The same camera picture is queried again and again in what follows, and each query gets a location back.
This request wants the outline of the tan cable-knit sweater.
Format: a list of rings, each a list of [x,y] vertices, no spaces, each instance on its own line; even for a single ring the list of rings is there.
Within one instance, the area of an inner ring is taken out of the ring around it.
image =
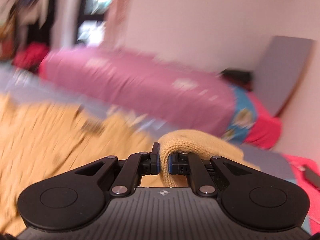
[[[150,151],[154,139],[136,123],[120,112],[97,120],[78,105],[16,103],[1,95],[1,233],[24,230],[17,199],[29,185],[107,155]]]

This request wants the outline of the red clothes pile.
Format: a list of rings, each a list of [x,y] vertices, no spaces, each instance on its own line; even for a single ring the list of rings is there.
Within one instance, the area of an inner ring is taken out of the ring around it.
[[[25,50],[19,51],[16,54],[12,65],[36,73],[49,51],[50,49],[46,44],[33,42],[29,44]]]

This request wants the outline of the purple floral quilt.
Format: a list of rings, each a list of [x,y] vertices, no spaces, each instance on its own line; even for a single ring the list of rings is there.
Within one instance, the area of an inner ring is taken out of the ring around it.
[[[221,136],[235,113],[233,90],[213,74],[157,63],[134,51],[75,47],[51,51],[41,78],[67,90]]]

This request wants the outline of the colourful cartoon pillow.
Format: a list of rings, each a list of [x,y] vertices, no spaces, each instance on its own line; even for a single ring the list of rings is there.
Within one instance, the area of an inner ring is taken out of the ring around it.
[[[235,95],[235,110],[222,139],[271,149],[280,138],[281,120],[272,116],[252,92],[236,85],[231,89]]]

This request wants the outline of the black object behind pillow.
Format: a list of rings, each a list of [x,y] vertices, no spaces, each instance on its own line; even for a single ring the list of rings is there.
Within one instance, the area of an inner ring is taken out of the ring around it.
[[[252,90],[253,75],[251,72],[236,69],[225,69],[221,72],[221,76],[226,81],[247,91]]]

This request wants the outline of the pink patterned curtain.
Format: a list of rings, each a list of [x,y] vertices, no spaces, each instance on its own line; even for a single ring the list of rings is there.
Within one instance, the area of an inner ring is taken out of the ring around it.
[[[108,7],[102,46],[114,50],[122,46],[131,0],[112,0]]]

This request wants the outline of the blue grey striped bedsheet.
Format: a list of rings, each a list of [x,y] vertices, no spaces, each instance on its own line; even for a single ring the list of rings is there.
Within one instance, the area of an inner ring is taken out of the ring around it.
[[[128,121],[138,115],[134,111],[123,110],[83,95],[74,95],[66,90],[58,89],[46,81],[23,70],[14,70],[9,64],[1,64],[1,92],[10,93],[18,103],[53,102],[73,103],[79,105],[85,113],[94,119],[105,119],[112,112],[122,111],[128,114]],[[291,161],[284,155],[272,151],[262,150],[250,144],[232,142],[244,152],[244,159],[258,165],[265,173],[297,183]]]

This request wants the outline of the dark framed window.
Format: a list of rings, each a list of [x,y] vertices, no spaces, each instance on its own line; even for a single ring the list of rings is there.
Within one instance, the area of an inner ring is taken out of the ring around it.
[[[111,2],[112,0],[80,0],[74,44],[83,46],[101,44]]]

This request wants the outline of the grey board against wall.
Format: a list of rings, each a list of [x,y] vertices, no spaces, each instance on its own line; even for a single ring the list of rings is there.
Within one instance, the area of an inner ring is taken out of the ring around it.
[[[314,45],[308,38],[272,37],[253,74],[253,92],[272,116],[290,98]]]

